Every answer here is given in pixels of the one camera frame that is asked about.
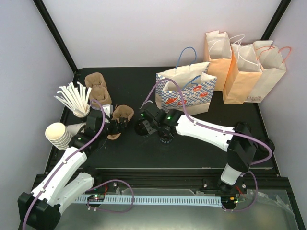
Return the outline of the black coffee cup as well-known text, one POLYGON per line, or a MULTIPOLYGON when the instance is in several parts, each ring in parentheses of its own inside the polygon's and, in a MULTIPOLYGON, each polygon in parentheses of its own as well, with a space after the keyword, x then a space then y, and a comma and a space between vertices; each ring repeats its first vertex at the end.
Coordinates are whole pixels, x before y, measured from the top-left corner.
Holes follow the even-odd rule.
POLYGON ((143 137, 147 137, 155 132, 155 129, 153 129, 150 123, 145 119, 137 121, 134 130, 139 136, 143 137))
POLYGON ((163 144, 170 144, 173 140, 173 136, 172 135, 166 135, 166 134, 163 134, 161 137, 160 137, 160 141, 163 143, 163 144))

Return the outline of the brown carrier half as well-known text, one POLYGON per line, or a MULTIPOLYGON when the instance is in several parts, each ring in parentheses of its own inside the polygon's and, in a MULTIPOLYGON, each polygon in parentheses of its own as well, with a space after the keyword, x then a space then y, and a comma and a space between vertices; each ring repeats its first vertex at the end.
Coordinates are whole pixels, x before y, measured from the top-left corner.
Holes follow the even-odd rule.
MULTIPOLYGON (((127 119, 127 124, 128 124, 128 122, 132 119, 133 115, 134 115, 134 110, 131 107, 129 107, 127 105, 119 105, 114 110, 113 115, 112 115, 112 119, 110 120, 110 122, 112 120, 127 119)), ((109 140, 115 140, 115 139, 118 139, 120 135, 121 135, 121 133, 119 133, 119 134, 109 134, 107 136, 107 138, 109 140)))

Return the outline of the black coffee cup front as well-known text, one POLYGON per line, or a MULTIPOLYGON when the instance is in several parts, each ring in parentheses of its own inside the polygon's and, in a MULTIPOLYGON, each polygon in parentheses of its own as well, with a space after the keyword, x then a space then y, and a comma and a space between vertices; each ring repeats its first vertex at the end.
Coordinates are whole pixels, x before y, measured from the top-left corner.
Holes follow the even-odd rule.
POLYGON ((160 137, 160 141, 163 143, 163 144, 170 144, 173 140, 173 136, 172 135, 166 135, 166 134, 163 134, 161 137, 160 137))

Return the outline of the blue checkered paper bag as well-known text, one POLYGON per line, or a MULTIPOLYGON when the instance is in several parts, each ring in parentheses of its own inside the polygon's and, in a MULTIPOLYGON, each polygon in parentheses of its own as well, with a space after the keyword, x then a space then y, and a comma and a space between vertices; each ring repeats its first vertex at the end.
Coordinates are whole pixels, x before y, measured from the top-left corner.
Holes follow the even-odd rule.
POLYGON ((210 62, 180 66, 156 73, 155 102, 158 108, 183 110, 186 106, 189 115, 206 113, 216 85, 217 78, 209 75, 210 62))

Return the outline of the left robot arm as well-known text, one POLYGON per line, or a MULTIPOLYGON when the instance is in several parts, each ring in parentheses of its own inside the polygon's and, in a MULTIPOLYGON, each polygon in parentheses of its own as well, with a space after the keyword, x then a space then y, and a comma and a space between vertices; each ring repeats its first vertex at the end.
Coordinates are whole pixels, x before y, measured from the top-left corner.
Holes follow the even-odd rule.
POLYGON ((100 110, 90 112, 86 124, 72 137, 48 176, 31 193, 23 192, 19 196, 17 203, 23 229, 26 226, 37 230, 55 229, 64 211, 77 197, 89 189, 102 188, 103 179, 94 169, 79 173, 74 180, 71 177, 98 149, 100 138, 123 132, 128 121, 125 117, 113 119, 100 110))

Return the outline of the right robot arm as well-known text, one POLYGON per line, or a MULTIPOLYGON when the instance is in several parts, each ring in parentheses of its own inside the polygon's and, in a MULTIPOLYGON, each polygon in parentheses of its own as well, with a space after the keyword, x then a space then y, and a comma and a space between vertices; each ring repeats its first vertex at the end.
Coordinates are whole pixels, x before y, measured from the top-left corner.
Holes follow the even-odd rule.
POLYGON ((256 151, 265 149, 270 158, 274 145, 270 140, 260 141, 252 137, 249 127, 240 122, 236 127, 218 126, 189 115, 180 110, 171 109, 165 112, 152 102, 146 102, 140 108, 141 119, 135 126, 140 136, 148 136, 157 132, 163 143, 170 143, 175 135, 195 138, 212 144, 227 153, 227 163, 217 184, 208 186, 210 191, 230 194, 236 186, 238 178, 246 174, 256 151))

